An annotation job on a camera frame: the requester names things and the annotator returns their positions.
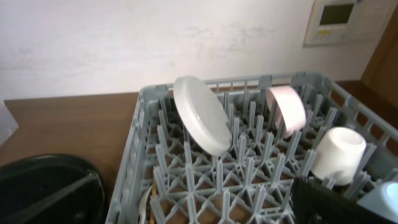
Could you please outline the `cream paper cup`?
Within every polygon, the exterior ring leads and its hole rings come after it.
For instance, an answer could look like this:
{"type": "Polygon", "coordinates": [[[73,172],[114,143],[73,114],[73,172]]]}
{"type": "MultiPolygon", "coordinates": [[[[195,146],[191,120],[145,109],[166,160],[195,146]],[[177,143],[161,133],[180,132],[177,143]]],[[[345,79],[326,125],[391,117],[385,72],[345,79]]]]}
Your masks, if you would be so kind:
{"type": "Polygon", "coordinates": [[[312,174],[320,180],[332,178],[335,184],[353,181],[367,142],[358,132],[346,127],[329,129],[316,147],[312,174]]]}

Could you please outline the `grey plate with food scraps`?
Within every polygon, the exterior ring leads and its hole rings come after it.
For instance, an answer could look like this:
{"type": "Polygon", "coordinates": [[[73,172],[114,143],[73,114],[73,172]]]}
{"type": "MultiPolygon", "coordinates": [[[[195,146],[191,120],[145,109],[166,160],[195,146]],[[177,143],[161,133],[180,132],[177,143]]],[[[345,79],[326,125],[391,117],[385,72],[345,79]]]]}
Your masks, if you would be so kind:
{"type": "Polygon", "coordinates": [[[220,156],[231,147],[232,134],[226,112],[203,80],[178,77],[174,82],[174,100],[184,126],[205,152],[220,156]]]}

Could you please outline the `white plastic fork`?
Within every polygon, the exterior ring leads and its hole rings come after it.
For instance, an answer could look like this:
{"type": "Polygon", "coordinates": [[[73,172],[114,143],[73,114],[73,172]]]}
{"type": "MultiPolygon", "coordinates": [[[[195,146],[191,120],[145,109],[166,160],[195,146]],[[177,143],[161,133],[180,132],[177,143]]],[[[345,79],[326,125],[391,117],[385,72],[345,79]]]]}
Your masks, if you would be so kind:
{"type": "Polygon", "coordinates": [[[152,192],[153,186],[151,185],[142,195],[139,202],[139,223],[145,224],[146,221],[146,206],[147,200],[149,198],[150,193],[152,192]]]}

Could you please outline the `grey dishwasher rack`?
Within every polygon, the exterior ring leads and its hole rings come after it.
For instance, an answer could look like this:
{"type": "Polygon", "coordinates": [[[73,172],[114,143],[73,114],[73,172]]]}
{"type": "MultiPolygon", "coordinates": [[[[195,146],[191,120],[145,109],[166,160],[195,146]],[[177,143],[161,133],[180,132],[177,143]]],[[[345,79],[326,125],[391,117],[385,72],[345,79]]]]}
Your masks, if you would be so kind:
{"type": "Polygon", "coordinates": [[[233,135],[222,156],[207,154],[178,116],[173,86],[139,92],[107,223],[139,223],[139,202],[152,185],[145,223],[294,223],[290,188],[310,175],[315,148],[326,132],[344,126],[367,142],[354,181],[338,192],[357,201],[397,180],[397,130],[328,77],[296,72],[211,80],[233,135]],[[266,90],[290,85],[307,121],[290,138],[274,124],[266,90]]]}

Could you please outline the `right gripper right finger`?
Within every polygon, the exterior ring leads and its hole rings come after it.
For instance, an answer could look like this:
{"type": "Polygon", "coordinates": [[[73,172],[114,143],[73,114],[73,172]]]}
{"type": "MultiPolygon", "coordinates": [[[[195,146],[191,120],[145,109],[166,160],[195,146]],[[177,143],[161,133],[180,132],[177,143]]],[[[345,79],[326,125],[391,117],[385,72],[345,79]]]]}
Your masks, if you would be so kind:
{"type": "Polygon", "coordinates": [[[290,196],[297,223],[394,223],[308,178],[296,177],[290,196]]]}

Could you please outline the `round black tray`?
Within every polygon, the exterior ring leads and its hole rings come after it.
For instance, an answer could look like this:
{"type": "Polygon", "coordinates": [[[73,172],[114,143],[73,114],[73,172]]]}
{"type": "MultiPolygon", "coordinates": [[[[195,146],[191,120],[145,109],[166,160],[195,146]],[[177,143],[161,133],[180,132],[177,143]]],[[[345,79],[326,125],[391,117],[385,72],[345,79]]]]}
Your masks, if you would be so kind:
{"type": "MultiPolygon", "coordinates": [[[[34,156],[1,166],[1,219],[83,178],[99,174],[90,162],[66,154],[34,156]]],[[[106,219],[103,186],[103,218],[106,219]]]]}

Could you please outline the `wall control panel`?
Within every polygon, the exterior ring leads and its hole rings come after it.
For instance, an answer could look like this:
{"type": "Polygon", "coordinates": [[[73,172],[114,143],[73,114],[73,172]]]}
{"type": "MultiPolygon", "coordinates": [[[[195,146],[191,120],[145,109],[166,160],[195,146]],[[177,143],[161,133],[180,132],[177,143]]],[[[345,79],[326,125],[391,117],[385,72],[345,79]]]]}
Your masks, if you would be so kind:
{"type": "Polygon", "coordinates": [[[382,34],[396,6],[396,0],[315,0],[303,44],[374,40],[382,34]]]}

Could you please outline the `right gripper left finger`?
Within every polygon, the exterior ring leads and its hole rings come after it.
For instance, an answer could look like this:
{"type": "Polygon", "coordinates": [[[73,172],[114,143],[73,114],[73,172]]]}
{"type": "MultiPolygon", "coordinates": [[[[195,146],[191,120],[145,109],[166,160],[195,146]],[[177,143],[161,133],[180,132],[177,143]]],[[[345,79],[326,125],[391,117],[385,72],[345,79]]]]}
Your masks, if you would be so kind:
{"type": "Polygon", "coordinates": [[[14,212],[1,223],[99,223],[103,218],[103,186],[98,173],[83,178],[14,212]]]}

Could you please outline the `blue plastic cup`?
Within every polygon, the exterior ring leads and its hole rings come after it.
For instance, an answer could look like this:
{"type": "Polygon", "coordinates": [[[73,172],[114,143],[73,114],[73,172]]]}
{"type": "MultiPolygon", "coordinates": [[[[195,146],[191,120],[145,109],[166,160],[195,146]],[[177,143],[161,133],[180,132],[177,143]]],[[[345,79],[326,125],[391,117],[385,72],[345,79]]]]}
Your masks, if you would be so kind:
{"type": "Polygon", "coordinates": [[[358,205],[397,223],[397,182],[385,182],[358,200],[358,205]]]}

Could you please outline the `pink small bowl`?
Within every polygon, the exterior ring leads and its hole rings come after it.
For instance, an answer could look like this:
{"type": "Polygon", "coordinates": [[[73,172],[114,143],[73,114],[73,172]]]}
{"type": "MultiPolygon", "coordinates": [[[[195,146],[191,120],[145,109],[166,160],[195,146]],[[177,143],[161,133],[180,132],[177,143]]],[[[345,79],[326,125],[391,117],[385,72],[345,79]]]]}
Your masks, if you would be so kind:
{"type": "Polygon", "coordinates": [[[278,128],[284,121],[283,138],[289,138],[306,124],[305,107],[301,97],[291,86],[274,86],[266,90],[267,105],[271,109],[276,102],[274,124],[278,128]]]}

